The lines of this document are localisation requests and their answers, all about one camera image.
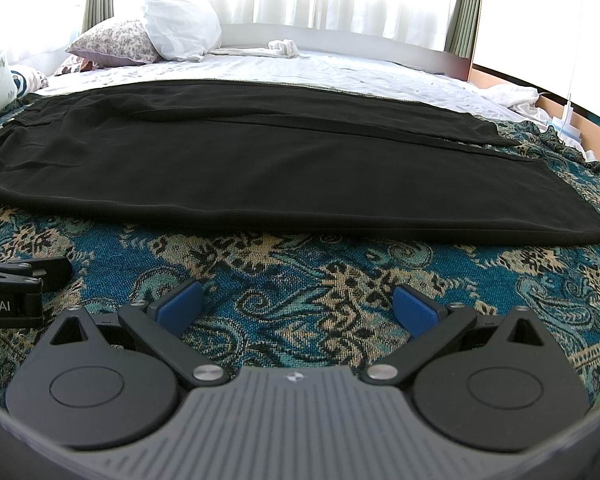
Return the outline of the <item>black pants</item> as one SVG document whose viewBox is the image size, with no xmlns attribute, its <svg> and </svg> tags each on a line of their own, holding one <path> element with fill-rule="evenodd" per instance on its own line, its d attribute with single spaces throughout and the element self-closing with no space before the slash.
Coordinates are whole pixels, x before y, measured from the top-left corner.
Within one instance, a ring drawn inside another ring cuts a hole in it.
<svg viewBox="0 0 600 480">
<path fill-rule="evenodd" d="M 204 231 L 600 244 L 600 214 L 486 120 L 289 84 L 164 80 L 36 100 L 0 131 L 0 202 Z"/>
</svg>

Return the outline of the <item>teal paisley bedspread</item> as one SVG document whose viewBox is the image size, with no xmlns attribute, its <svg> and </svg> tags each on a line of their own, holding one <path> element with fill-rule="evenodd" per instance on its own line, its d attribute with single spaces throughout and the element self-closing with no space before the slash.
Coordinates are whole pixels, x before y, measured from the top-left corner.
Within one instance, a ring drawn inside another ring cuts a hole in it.
<svg viewBox="0 0 600 480">
<path fill-rule="evenodd" d="M 1 128 L 36 100 L 0 113 Z M 587 162 L 532 122 L 489 119 L 512 153 L 545 162 L 600 214 L 600 162 Z M 329 366 L 360 370 L 407 332 L 390 314 L 408 285 L 483 314 L 539 315 L 600 404 L 600 244 L 480 245 L 379 232 L 288 233 L 163 229 L 64 216 L 0 202 L 0 262 L 66 257 L 72 278 L 43 297 L 46 318 L 80 306 L 111 312 L 156 300 L 188 278 L 206 294 L 186 330 L 194 348 L 231 368 Z"/>
</svg>

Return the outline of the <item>floral patterned pillow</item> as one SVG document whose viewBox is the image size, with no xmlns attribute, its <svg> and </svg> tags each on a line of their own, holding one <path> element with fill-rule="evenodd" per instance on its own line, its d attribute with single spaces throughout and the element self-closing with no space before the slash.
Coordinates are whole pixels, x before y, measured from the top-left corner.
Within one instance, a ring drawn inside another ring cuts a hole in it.
<svg viewBox="0 0 600 480">
<path fill-rule="evenodd" d="M 104 67 L 151 64 L 161 58 L 136 18 L 108 18 L 74 40 L 66 52 Z"/>
</svg>

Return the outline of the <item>crumpled white cloth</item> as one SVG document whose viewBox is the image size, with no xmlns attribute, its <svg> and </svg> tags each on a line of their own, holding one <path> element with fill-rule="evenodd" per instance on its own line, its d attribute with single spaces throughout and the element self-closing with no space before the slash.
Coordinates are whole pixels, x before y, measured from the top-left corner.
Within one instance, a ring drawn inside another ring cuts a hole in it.
<svg viewBox="0 0 600 480">
<path fill-rule="evenodd" d="M 570 124 L 573 108 L 570 103 L 566 105 L 562 117 L 550 117 L 546 110 L 538 107 L 539 91 L 533 87 L 518 86 L 511 82 L 494 84 L 489 88 L 480 89 L 480 93 L 489 101 L 504 106 L 523 118 L 529 119 L 545 131 L 552 126 L 558 139 L 568 148 L 577 150 L 587 162 L 597 162 L 595 153 L 586 150 L 581 141 L 581 133 Z"/>
</svg>

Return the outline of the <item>green curtain right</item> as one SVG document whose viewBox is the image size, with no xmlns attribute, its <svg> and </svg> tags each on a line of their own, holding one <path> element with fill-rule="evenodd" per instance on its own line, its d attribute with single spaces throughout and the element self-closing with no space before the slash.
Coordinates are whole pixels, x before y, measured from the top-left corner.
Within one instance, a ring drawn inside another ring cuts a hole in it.
<svg viewBox="0 0 600 480">
<path fill-rule="evenodd" d="M 481 0 L 456 0 L 446 33 L 444 50 L 460 58 L 472 58 L 478 30 Z"/>
</svg>

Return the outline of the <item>small white cloth bundle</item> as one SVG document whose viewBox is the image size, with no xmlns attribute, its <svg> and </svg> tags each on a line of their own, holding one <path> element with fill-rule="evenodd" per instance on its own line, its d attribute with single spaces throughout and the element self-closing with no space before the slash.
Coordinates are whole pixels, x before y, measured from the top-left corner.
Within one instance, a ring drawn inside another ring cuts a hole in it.
<svg viewBox="0 0 600 480">
<path fill-rule="evenodd" d="M 268 43 L 268 53 L 274 58 L 298 58 L 300 50 L 292 39 L 274 39 Z"/>
</svg>

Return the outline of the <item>wooden bed frame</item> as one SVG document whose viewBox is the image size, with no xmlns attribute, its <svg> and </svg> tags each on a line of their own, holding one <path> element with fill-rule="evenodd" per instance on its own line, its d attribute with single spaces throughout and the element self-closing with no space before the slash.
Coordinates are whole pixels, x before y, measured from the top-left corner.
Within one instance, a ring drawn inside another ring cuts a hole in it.
<svg viewBox="0 0 600 480">
<path fill-rule="evenodd" d="M 430 50 L 412 44 L 401 44 L 382 37 L 341 30 L 258 23 L 223 24 L 221 27 L 224 47 L 266 46 L 273 39 L 292 39 L 300 50 L 332 52 L 398 63 L 419 68 L 430 74 L 443 74 L 458 80 L 470 81 L 480 89 L 513 82 L 513 76 L 494 75 L 487 68 L 472 64 L 470 58 L 460 58 L 448 52 Z M 562 102 L 562 98 L 552 96 L 550 92 L 540 93 L 538 107 L 546 110 L 550 116 L 561 115 L 566 102 Z M 583 147 L 594 151 L 600 160 L 600 126 L 588 119 L 588 112 L 579 113 L 576 110 L 572 115 L 572 124 L 580 130 Z"/>
</svg>

